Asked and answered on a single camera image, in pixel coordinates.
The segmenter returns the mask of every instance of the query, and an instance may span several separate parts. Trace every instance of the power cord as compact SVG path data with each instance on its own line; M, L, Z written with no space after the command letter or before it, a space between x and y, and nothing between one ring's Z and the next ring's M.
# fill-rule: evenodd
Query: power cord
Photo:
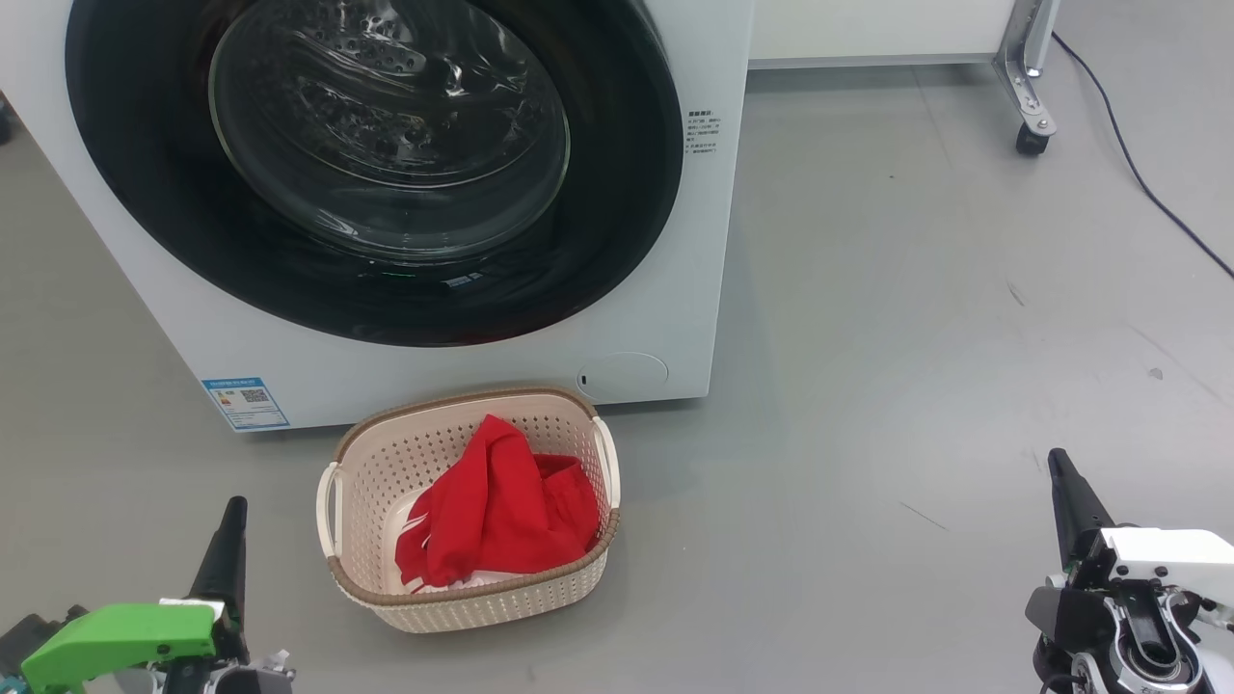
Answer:
M1234 269L1230 269L1229 264L1227 264L1220 256L1218 256L1212 248L1209 248L1208 245L1204 243L1204 241L1196 235L1196 232L1191 231L1191 227L1187 226L1187 222L1178 219L1178 215L1174 214L1174 211L1170 210L1170 207L1166 207L1165 203L1162 203L1161 199L1159 199L1156 194L1153 193L1153 189L1149 188L1149 184L1144 183L1144 177L1141 177L1140 170L1135 168L1135 162L1132 159L1132 153L1127 149L1127 141L1123 140L1123 131L1122 128L1118 127L1118 119L1114 117L1114 107L1109 104L1109 95L1106 94L1106 88L1101 85L1101 80L1098 80L1097 75L1093 74L1092 68L1088 67L1088 63L1083 62L1083 58L1081 58L1070 46L1067 46L1067 43L1062 41L1062 38L1060 38L1058 33L1054 33L1054 41L1056 41L1058 44L1062 47L1062 51L1065 51L1067 56L1071 56L1075 59L1075 62L1080 63L1080 67L1083 68L1083 72L1088 73L1088 78L1092 79L1093 85L1097 86L1097 91L1101 93L1102 100L1106 101L1106 111L1109 114L1109 125L1113 126L1114 128L1114 137L1118 138L1118 146L1123 148L1123 158L1127 159L1127 165L1132 168L1132 174L1135 175L1137 183L1139 183L1140 188L1144 189L1144 194L1149 196L1149 200L1153 200L1153 204L1156 205L1159 210L1165 212L1165 216L1170 217L1170 221L1178 225L1178 228L1181 228L1183 233L1190 236L1191 240L1196 242L1196 246L1199 246L1199 248L1204 253L1207 253L1208 257L1212 258L1214 263L1220 265L1220 268L1225 270L1225 274L1228 274L1232 279L1234 279Z
M1080 687L1086 687L1088 680L1074 674L1051 674L1050 678L1045 680L1045 684L1041 685L1040 694L1050 694L1050 689L1053 689L1055 684L1079 684Z

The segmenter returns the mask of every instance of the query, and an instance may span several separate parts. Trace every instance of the basket handle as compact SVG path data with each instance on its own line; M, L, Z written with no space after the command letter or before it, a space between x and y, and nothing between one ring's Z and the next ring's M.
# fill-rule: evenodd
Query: basket handle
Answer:
M608 506L621 508L621 469L617 467L617 446L613 443L613 435L608 431L608 425L600 417L591 420L596 429L596 452L600 453L600 472L605 478L605 491L608 493Z
M334 522L329 519L329 491L334 490ZM338 488L338 463L331 463L326 472L321 473L321 482L317 483L317 538L321 540L321 552L326 558L338 556L338 543L334 536L338 532L339 501L343 498L342 489Z

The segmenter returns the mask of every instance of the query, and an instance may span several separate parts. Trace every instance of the washing machine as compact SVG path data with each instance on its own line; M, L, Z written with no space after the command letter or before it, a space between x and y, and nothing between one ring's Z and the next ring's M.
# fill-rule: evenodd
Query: washing machine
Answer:
M753 4L0 0L0 89L237 431L697 398Z

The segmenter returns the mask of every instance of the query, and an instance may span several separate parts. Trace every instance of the red cloth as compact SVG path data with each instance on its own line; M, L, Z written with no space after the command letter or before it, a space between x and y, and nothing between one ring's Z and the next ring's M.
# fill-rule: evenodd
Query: red cloth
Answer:
M527 437L487 416L463 457L412 506L399 537L402 582L444 588L473 572L538 573L596 542L596 493L578 458L533 456Z

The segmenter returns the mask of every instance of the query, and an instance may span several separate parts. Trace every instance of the brown basket rim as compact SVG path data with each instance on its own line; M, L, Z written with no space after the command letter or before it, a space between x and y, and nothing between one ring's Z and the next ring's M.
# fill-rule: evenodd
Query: brown basket rim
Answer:
M434 410L437 408L444 408L447 405L457 405L459 403L469 403L474 400L486 400L491 398L507 398L511 395L557 395L566 400L573 401L579 405L581 410L587 412L591 419L598 416L596 409L582 399L578 393L564 388L511 388L505 390L489 390L485 393L475 393L470 395L455 395L452 398L442 398L439 400L432 400L428 403L422 403L418 405L405 405L401 408L392 408L365 419L364 421L353 426L343 440L339 441L338 447L334 449L334 461L338 469L343 468L343 458L352 443L369 429L374 426L404 415L410 415L415 412L423 412L427 410ZM550 580L557 580L559 578L565 578L570 574L578 573L592 563L595 563L605 552L608 551L608 546L612 545L613 537L617 535L617 526L621 525L621 511L618 509L612 509L608 514L608 522L605 525L605 532L600 537L600 542L585 557L576 562L571 562L563 567L557 567L555 569L549 569L547 572L540 572L531 575L524 575L521 578L513 578L510 580L503 580L501 583L494 583L490 585L480 585L478 588L464 588L463 590L444 590L441 593L428 593L422 595L384 595L381 593L374 593L371 590L365 590L360 588L352 577L347 575L343 571L343 561L337 556L328 557L326 563L329 566L329 573L334 575L334 582L338 587L365 605L374 608L407 608L415 605L433 605L438 603L454 603L458 600L473 600L476 598L489 598L492 595L500 595L510 590L520 590L523 588L531 588L533 585L539 585L542 583L548 583Z

